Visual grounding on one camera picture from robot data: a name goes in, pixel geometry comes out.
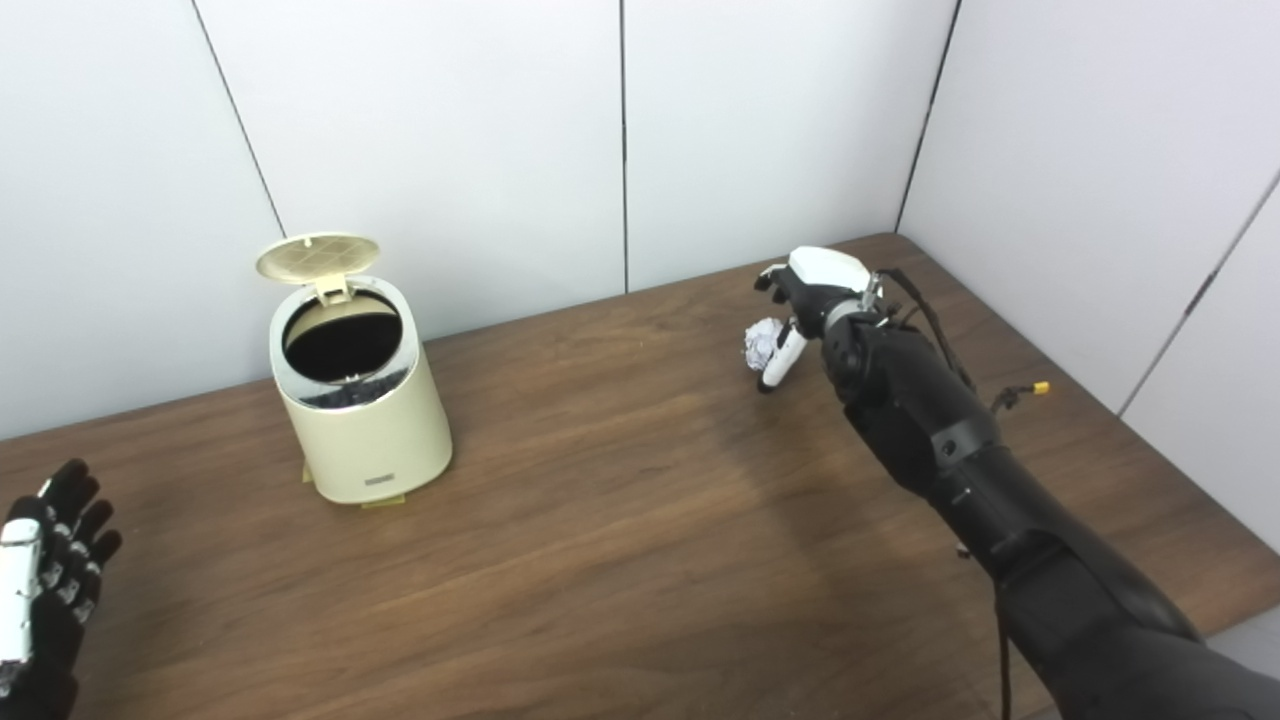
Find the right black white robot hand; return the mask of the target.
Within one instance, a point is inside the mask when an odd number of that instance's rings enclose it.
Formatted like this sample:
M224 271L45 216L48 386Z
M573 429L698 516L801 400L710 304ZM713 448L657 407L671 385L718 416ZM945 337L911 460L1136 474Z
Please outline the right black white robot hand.
M767 266L753 288L790 307L786 320L758 322L745 338L749 366L760 393L773 392L806 346L826 337L846 315L882 314L881 277L856 258L833 249L801 246L783 263Z

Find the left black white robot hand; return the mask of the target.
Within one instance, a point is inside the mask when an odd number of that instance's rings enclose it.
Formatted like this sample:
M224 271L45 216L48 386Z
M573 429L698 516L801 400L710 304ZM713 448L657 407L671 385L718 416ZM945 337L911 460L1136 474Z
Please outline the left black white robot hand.
M109 528L90 465L70 459L3 521L1 716L68 719L79 691L76 662L99 609L102 574L123 544Z

